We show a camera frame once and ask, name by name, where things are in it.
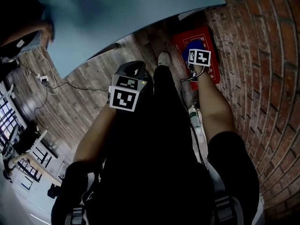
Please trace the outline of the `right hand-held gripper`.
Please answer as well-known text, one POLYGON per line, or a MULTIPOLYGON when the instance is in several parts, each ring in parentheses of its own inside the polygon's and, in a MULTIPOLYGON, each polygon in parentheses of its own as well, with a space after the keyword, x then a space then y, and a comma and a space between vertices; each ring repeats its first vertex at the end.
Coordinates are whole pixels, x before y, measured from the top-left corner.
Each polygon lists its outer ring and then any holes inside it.
POLYGON ((205 70, 209 68, 211 64, 211 51, 202 49, 188 49, 187 67, 190 70, 190 79, 196 79, 205 70), (195 71, 195 67, 202 67, 202 70, 198 73, 195 71))

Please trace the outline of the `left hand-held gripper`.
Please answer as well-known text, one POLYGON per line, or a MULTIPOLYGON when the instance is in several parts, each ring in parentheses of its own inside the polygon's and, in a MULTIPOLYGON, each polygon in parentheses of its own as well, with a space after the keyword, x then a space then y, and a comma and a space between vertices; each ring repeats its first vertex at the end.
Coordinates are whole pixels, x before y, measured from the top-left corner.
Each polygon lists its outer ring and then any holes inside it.
POLYGON ((143 61, 132 61, 119 66, 109 86, 109 106, 134 112, 140 96, 147 86, 146 65, 143 61))

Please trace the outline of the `red box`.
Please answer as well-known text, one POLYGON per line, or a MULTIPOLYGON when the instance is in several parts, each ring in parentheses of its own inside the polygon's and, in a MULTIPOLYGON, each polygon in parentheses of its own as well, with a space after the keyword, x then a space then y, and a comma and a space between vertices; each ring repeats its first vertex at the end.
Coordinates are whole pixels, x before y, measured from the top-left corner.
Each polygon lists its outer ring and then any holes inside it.
POLYGON ((176 34, 173 36, 172 42, 181 55, 182 62, 185 66, 187 78, 181 79, 180 81, 182 83, 190 82, 191 90, 198 90, 197 78, 190 79, 190 70, 187 66, 188 49, 194 48, 211 51, 211 64, 208 68, 208 74, 210 75, 214 84, 221 83, 218 67, 218 53, 211 35, 211 30, 208 26, 202 26, 193 30, 176 34))

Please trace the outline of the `person's left forearm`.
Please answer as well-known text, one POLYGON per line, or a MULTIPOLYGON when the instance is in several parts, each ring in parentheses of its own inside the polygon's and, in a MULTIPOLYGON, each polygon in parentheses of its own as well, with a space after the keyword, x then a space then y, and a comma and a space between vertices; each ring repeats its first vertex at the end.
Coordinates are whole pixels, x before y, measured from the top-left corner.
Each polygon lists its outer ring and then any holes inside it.
POLYGON ((80 141, 73 162, 95 163, 105 149, 105 141, 115 119, 117 110, 106 104, 80 141))

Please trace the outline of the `person's right forearm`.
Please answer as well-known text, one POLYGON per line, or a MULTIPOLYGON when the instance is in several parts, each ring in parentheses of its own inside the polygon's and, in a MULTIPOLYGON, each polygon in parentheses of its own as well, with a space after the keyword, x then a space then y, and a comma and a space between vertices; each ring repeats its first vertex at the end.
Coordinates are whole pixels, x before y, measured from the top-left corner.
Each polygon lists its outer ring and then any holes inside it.
POLYGON ((198 96, 207 142, 219 133, 236 132, 233 113, 226 98, 205 71, 205 67, 195 66, 195 71, 202 73, 197 77, 198 96))

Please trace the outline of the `person's white shoe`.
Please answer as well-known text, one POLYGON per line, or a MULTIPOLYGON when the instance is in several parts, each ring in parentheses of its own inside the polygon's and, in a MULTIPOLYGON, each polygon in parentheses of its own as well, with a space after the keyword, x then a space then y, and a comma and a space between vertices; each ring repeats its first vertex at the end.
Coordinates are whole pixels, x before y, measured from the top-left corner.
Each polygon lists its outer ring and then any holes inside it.
POLYGON ((169 67, 171 66, 171 57, 168 52, 161 52, 158 56, 157 63, 159 66, 166 66, 169 67))

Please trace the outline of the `person's black clothing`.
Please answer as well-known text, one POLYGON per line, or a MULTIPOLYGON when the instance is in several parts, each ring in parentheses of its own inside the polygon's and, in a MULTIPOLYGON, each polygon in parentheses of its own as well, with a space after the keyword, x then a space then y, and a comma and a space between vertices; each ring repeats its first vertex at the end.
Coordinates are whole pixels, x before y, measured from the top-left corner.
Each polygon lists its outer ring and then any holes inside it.
POLYGON ((158 66, 136 111, 117 110, 100 159, 67 168, 52 225, 251 225, 259 180, 243 139, 222 132, 207 143, 222 194, 197 161, 172 73, 158 66))

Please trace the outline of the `clear bottle green label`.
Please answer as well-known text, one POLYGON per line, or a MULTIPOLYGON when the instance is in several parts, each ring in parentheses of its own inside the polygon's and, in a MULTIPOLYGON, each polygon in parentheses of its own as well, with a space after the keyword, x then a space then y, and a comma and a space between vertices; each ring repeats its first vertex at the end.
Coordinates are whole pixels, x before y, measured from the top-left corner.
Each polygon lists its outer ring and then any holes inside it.
POLYGON ((192 105, 189 109, 188 109, 188 114, 189 114, 189 118, 191 121, 191 124, 193 125, 193 127, 196 128, 201 128, 202 124, 199 118, 199 114, 197 109, 192 105))

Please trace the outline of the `light blue table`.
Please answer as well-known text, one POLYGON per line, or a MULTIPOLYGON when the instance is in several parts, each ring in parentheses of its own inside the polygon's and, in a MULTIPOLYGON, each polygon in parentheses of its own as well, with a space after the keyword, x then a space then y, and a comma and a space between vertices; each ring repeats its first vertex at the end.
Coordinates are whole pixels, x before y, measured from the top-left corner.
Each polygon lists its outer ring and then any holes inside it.
POLYGON ((168 17, 225 0, 39 0, 54 24, 47 50, 60 77, 119 39, 168 17))

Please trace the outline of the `black framed window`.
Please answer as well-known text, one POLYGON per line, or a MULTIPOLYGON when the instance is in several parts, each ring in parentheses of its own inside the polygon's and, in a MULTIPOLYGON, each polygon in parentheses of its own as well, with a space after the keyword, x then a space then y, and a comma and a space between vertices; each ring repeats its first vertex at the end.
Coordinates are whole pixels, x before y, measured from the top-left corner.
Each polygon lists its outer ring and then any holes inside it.
POLYGON ((13 101, 13 89, 13 84, 7 89, 4 82, 0 83, 0 153, 17 143, 24 130, 25 122, 13 101))

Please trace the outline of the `white stool frame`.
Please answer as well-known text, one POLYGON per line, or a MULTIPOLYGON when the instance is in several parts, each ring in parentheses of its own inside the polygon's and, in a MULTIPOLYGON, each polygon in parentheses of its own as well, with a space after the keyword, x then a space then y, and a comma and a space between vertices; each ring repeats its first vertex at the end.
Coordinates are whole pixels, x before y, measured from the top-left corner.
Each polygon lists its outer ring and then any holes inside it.
POLYGON ((35 140, 30 150, 16 157, 16 168, 29 177, 32 181, 40 182, 41 178, 47 178, 52 184, 61 186, 61 182, 49 170, 50 162, 58 157, 50 151, 42 139, 48 130, 44 130, 38 139, 35 140))

